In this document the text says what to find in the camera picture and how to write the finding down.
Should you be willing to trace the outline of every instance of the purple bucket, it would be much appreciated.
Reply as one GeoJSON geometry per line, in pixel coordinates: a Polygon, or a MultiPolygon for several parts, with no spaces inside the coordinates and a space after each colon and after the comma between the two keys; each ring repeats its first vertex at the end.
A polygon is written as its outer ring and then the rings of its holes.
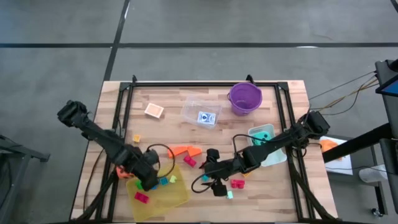
{"type": "Polygon", "coordinates": [[[227,95],[232,103],[232,112],[244,116],[257,109],[262,103],[261,90],[252,83],[238,83],[227,95]]]}

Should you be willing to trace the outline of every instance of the concrete floor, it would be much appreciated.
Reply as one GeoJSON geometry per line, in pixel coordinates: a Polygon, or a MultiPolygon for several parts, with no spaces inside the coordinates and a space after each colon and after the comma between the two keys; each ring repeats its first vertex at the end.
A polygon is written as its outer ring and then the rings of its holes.
{"type": "MultiPolygon", "coordinates": [[[[112,43],[123,3],[0,0],[0,43],[112,43]]],[[[139,0],[130,3],[121,42],[394,42],[397,20],[389,0],[139,0]]],[[[235,80],[251,74],[258,80],[305,80],[311,97],[374,70],[377,60],[397,58],[397,50],[119,49],[111,80],[130,80],[132,74],[140,80],[235,80]]],[[[110,51],[0,49],[0,133],[51,153],[46,164],[30,163],[13,223],[68,219],[87,142],[56,113],[69,99],[95,110],[110,51]]],[[[365,80],[316,98],[312,106],[323,106],[365,80]]],[[[374,90],[362,92],[352,110],[327,120],[330,134],[349,137],[387,122],[374,90]]],[[[371,187],[337,181],[331,187],[339,217],[346,221],[394,223],[398,218],[390,198],[389,215],[369,213],[376,207],[371,187]]]]}

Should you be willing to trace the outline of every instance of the yellow translucent tray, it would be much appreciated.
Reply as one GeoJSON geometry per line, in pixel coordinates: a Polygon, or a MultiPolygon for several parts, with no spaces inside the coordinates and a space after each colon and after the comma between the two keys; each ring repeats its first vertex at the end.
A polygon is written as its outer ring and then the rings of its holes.
{"type": "MultiPolygon", "coordinates": [[[[161,168],[158,175],[164,175],[169,170],[170,166],[161,168]]],[[[178,165],[175,165],[173,171],[166,177],[167,180],[170,180],[172,175],[177,178],[174,184],[169,182],[169,184],[163,186],[159,183],[155,190],[150,190],[148,192],[137,188],[137,178],[127,181],[126,187],[130,198],[132,215],[136,222],[142,222],[150,217],[161,215],[167,210],[177,207],[189,200],[190,194],[185,187],[178,165]],[[136,192],[148,196],[148,203],[145,204],[135,199],[134,196],[136,192]]]]}

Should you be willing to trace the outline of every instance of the red block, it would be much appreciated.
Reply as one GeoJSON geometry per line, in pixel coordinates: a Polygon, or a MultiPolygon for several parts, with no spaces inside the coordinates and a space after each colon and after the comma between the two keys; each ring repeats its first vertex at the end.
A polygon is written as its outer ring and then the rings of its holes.
{"type": "Polygon", "coordinates": [[[231,180],[231,187],[232,188],[239,188],[243,189],[244,187],[244,180],[231,180]]]}
{"type": "Polygon", "coordinates": [[[193,160],[190,156],[185,156],[184,162],[186,162],[188,165],[194,167],[196,165],[196,161],[193,160]]]}
{"type": "Polygon", "coordinates": [[[142,194],[140,192],[137,192],[136,196],[134,196],[134,198],[137,199],[138,201],[142,202],[142,203],[148,203],[148,200],[149,200],[148,196],[146,196],[146,195],[144,195],[144,194],[142,194]]]}

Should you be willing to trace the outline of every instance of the wooden tabletop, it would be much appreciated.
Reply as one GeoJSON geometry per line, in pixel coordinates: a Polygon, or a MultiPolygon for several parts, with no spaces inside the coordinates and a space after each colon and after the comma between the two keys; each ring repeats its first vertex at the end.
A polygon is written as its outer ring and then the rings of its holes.
{"type": "MultiPolygon", "coordinates": [[[[302,80],[286,81],[289,83],[290,96],[294,107],[296,119],[305,114],[309,102],[305,85],[302,80]]],[[[120,82],[104,82],[97,107],[95,123],[103,129],[112,126],[116,101],[120,82]]],[[[261,87],[262,104],[247,116],[236,116],[231,112],[231,103],[226,95],[228,87],[144,87],[134,88],[131,104],[126,142],[133,144],[133,134],[141,135],[138,146],[141,150],[154,143],[163,143],[168,146],[193,145],[201,147],[205,152],[209,148],[220,150],[222,159],[230,159],[233,156],[231,138],[235,134],[248,132],[249,128],[263,124],[273,124],[275,134],[281,133],[281,126],[275,91],[272,87],[261,87]],[[181,115],[187,96],[195,96],[204,100],[215,100],[223,109],[215,129],[205,129],[186,122],[181,115]],[[144,114],[148,103],[163,106],[165,109],[160,119],[150,118],[144,114]]],[[[288,118],[285,97],[282,93],[285,117],[288,118]]],[[[126,96],[123,99],[121,118],[123,118],[126,96]]],[[[246,138],[237,138],[238,149],[248,145],[246,138]]],[[[86,153],[83,170],[80,177],[78,191],[71,218],[78,217],[83,212],[83,196],[87,186],[93,164],[102,148],[95,142],[90,142],[86,153]]],[[[163,164],[171,163],[166,149],[156,148],[160,161],[163,164]]],[[[195,160],[201,164],[205,161],[205,153],[195,156],[195,160]]],[[[208,190],[202,194],[195,194],[190,190],[192,181],[203,173],[200,169],[193,169],[182,160],[183,156],[176,158],[180,166],[185,185],[190,191],[190,200],[169,210],[167,213],[148,219],[148,222],[296,222],[297,215],[292,195],[289,170],[287,162],[260,167],[252,174],[244,178],[236,174],[230,179],[244,179],[244,189],[233,189],[234,199],[214,197],[208,190]]],[[[337,217],[335,203],[331,194],[328,176],[323,163],[322,153],[316,144],[307,148],[304,157],[307,168],[310,189],[326,210],[337,217]]],[[[93,180],[88,189],[87,205],[98,193],[101,184],[105,156],[102,155],[95,170],[93,180]]],[[[300,191],[302,207],[306,213],[303,193],[300,191]]],[[[104,217],[108,203],[104,206],[104,217]]],[[[114,210],[114,222],[133,222],[133,215],[126,190],[126,180],[120,180],[116,206],[114,210]]]]}

